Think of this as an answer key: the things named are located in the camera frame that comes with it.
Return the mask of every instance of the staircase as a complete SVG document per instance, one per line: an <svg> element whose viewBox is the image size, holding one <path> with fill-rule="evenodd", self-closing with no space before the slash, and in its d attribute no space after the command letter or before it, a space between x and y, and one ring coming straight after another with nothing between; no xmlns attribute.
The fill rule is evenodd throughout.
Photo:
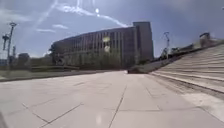
<svg viewBox="0 0 224 128"><path fill-rule="evenodd" d="M224 98L224 44L185 55L151 74Z"/></svg>

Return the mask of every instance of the pole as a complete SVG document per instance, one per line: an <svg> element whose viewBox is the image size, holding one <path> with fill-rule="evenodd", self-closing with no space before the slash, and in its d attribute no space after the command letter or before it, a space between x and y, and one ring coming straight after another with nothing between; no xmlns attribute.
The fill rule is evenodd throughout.
<svg viewBox="0 0 224 128"><path fill-rule="evenodd" d="M14 30L14 27L16 26L16 23L10 23L11 26L11 31L9 35L9 42L8 42L8 49L7 49L7 75L10 74L10 46L11 46L11 41L12 41L12 33Z"/></svg>
<svg viewBox="0 0 224 128"><path fill-rule="evenodd" d="M166 53L166 58L168 59L169 58L169 46L170 46L170 38L169 38L169 32L165 32L164 35L166 36L166 39L167 39L167 53Z"/></svg>

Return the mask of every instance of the sky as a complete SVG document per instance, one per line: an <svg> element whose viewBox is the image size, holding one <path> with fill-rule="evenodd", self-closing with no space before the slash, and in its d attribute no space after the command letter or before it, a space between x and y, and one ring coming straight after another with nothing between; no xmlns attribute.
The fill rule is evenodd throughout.
<svg viewBox="0 0 224 128"><path fill-rule="evenodd" d="M16 22L17 54L40 57L63 38L149 21L159 56L166 47L164 32L170 32L170 47L196 42L203 32L224 38L223 7L223 0L0 0L0 35ZM6 55L2 46L0 40L0 58Z"/></svg>

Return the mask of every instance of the lamp post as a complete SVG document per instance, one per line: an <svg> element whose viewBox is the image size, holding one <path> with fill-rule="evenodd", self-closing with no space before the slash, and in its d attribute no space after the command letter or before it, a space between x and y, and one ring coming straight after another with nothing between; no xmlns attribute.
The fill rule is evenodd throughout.
<svg viewBox="0 0 224 128"><path fill-rule="evenodd" d="M168 59L169 57L169 46L170 46L170 38L169 38L169 34L170 32L164 32L164 35L166 37L166 41L167 41L167 46L166 46L166 49L167 49L167 53L166 53L166 58Z"/></svg>
<svg viewBox="0 0 224 128"><path fill-rule="evenodd" d="M9 25L11 26L11 31L10 31L10 35L9 35L9 42L8 42L8 49L7 49L7 75L9 75L9 73L10 73L10 46L11 46L11 41L12 41L12 34L13 34L14 27L17 24L14 22L11 22Z"/></svg>
<svg viewBox="0 0 224 128"><path fill-rule="evenodd" d="M4 40L3 50L5 50L6 41L9 40L9 35L5 34L4 36L2 36L2 39Z"/></svg>

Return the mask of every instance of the pavement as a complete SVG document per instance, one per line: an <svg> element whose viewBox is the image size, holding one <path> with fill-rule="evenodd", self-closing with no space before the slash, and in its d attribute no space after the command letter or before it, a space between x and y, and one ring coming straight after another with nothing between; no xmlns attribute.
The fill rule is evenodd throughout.
<svg viewBox="0 0 224 128"><path fill-rule="evenodd" d="M224 128L214 109L223 100L124 71L0 83L1 128Z"/></svg>

